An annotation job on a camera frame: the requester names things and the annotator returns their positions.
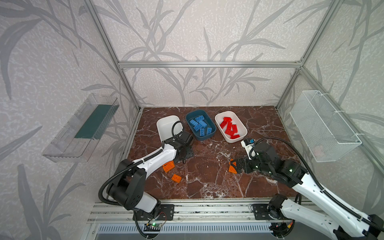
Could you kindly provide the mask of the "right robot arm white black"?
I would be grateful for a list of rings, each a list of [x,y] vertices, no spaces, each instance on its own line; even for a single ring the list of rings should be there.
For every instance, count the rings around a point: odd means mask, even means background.
[[[236,174],[260,173],[297,192],[295,200],[276,194],[267,206],[274,220],[290,219],[322,233],[332,240],[376,240],[384,231],[384,221],[367,215],[324,187],[302,155],[289,142],[285,144],[301,160],[282,160],[273,146],[262,138],[241,142],[246,157],[231,160]]]

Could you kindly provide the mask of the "aluminium front rail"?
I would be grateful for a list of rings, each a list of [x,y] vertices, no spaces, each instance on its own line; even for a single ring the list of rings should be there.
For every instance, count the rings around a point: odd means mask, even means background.
[[[251,223],[273,222],[255,220],[251,211],[252,204],[268,204],[270,198],[244,199],[184,199],[161,200],[162,204],[175,205],[175,213],[170,223]],[[125,224],[133,223],[133,211],[123,207],[102,203],[94,204],[88,217],[88,224]]]

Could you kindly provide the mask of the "white plastic bin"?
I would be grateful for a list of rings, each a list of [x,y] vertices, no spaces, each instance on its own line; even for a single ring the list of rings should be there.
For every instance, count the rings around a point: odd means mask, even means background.
[[[163,142],[174,135],[179,134],[183,130],[183,124],[177,123],[174,127],[174,123],[179,121],[179,117],[176,115],[167,116],[157,121],[157,129],[160,137],[160,141]]]
[[[215,121],[224,139],[230,144],[243,140],[248,134],[245,125],[232,111],[217,114]]]

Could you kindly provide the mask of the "orange hinged plate bricks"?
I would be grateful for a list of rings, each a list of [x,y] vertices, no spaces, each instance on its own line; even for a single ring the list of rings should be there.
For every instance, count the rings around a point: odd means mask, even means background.
[[[163,170],[165,171],[165,173],[170,172],[174,168],[175,168],[174,161],[167,162],[166,164],[163,165]]]

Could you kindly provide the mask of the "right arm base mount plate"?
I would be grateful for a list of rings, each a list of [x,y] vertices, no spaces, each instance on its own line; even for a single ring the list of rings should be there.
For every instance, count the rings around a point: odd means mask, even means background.
[[[251,211],[253,212],[255,220],[257,220],[257,221],[261,221],[261,220],[271,221],[271,220],[274,220],[269,215],[268,204],[252,204],[251,205]]]

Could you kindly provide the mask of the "teal plastic bin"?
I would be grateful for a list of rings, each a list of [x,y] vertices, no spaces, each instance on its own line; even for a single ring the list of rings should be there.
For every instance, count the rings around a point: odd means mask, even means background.
[[[186,120],[198,141],[212,138],[217,130],[215,123],[204,110],[188,113]]]

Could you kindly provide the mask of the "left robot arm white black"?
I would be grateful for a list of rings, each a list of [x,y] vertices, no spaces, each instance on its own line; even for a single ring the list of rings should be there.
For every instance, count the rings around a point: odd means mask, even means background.
[[[176,121],[171,128],[171,137],[162,141],[159,149],[143,158],[134,161],[125,159],[119,163],[114,175],[100,187],[99,200],[108,205],[156,216],[161,201],[145,192],[146,180],[169,162],[185,163],[190,159],[193,156],[193,139],[193,135],[184,130],[183,123]]]

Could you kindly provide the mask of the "clear plastic wall tray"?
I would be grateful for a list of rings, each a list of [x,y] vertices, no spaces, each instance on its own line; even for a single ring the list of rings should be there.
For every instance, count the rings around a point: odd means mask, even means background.
[[[119,106],[117,97],[90,94],[42,156],[54,163],[86,163]]]

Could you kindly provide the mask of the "blue long brick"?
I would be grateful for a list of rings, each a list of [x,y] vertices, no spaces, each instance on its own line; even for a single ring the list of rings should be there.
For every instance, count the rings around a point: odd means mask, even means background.
[[[203,126],[201,124],[198,124],[197,126],[194,126],[195,131],[199,131]]]
[[[206,124],[206,122],[204,120],[200,120],[199,124],[201,124],[203,126],[203,128],[207,127],[207,124]]]

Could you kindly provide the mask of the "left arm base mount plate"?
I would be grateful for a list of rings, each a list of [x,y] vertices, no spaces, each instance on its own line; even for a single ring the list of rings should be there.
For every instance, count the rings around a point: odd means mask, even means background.
[[[175,205],[172,204],[160,204],[147,213],[144,210],[138,210],[134,212],[133,220],[137,221],[172,221],[175,213]]]

